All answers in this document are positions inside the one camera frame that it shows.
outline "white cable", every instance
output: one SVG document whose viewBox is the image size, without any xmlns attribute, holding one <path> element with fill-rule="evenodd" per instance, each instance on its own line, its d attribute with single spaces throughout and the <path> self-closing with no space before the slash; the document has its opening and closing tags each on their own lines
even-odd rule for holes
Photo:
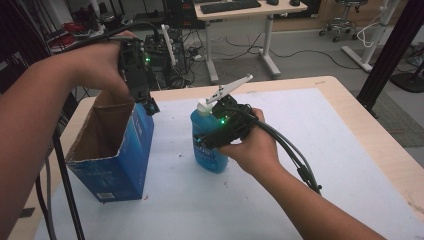
<svg viewBox="0 0 424 240">
<path fill-rule="evenodd" d="M 356 36 L 358 37 L 358 39 L 360 41 L 362 41 L 362 43 L 364 44 L 364 46 L 366 48 L 370 48 L 372 47 L 372 45 L 374 44 L 374 42 L 367 42 L 365 39 L 365 30 L 367 30 L 368 28 L 378 25 L 381 21 L 382 21 L 382 17 L 385 11 L 387 11 L 387 4 L 388 4 L 389 0 L 384 1 L 384 6 L 381 6 L 381 13 L 378 14 L 373 20 L 371 20 L 370 24 L 368 24 L 368 26 L 364 27 L 363 29 L 361 29 Z"/>
</svg>

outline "blue box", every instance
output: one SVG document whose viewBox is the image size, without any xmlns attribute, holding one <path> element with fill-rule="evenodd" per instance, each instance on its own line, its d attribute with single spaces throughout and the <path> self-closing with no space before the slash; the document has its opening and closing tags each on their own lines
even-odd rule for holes
<svg viewBox="0 0 424 240">
<path fill-rule="evenodd" d="M 66 156 L 100 202 L 141 199 L 154 123 L 141 104 L 101 92 Z"/>
</svg>

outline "forearm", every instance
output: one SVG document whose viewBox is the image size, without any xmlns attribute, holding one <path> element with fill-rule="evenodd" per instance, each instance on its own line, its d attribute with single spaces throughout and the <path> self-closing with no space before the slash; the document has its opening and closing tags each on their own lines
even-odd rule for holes
<svg viewBox="0 0 424 240">
<path fill-rule="evenodd" d="M 73 73 L 61 57 L 32 65 L 0 96 L 0 224 L 7 238 L 46 156 L 54 127 L 73 87 Z"/>
<path fill-rule="evenodd" d="M 273 195 L 304 239 L 382 239 L 282 167 L 256 179 Z"/>
</svg>

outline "office chair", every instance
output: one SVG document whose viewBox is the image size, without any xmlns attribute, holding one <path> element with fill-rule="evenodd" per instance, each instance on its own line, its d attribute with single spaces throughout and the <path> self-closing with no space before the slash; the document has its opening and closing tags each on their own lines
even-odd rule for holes
<svg viewBox="0 0 424 240">
<path fill-rule="evenodd" d="M 340 39 L 340 33 L 344 31 L 345 33 L 350 33 L 352 30 L 354 31 L 352 35 L 352 39 L 358 39 L 356 23 L 347 19 L 347 15 L 349 14 L 350 7 L 355 7 L 355 11 L 359 12 L 359 7 L 368 2 L 368 0 L 335 0 L 338 4 L 345 5 L 345 9 L 343 11 L 343 15 L 341 17 L 334 18 L 331 20 L 325 27 L 319 32 L 320 36 L 323 36 L 326 31 L 332 31 L 336 29 L 338 31 L 337 36 L 333 38 L 333 42 L 338 42 Z"/>
</svg>

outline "finger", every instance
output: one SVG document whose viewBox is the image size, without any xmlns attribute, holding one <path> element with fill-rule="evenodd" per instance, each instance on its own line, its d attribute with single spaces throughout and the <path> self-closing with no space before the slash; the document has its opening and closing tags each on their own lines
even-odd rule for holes
<svg viewBox="0 0 424 240">
<path fill-rule="evenodd" d="M 237 153 L 242 152 L 238 150 L 240 147 L 240 144 L 227 144 L 218 148 L 218 151 L 232 159 L 238 159 Z"/>
</svg>

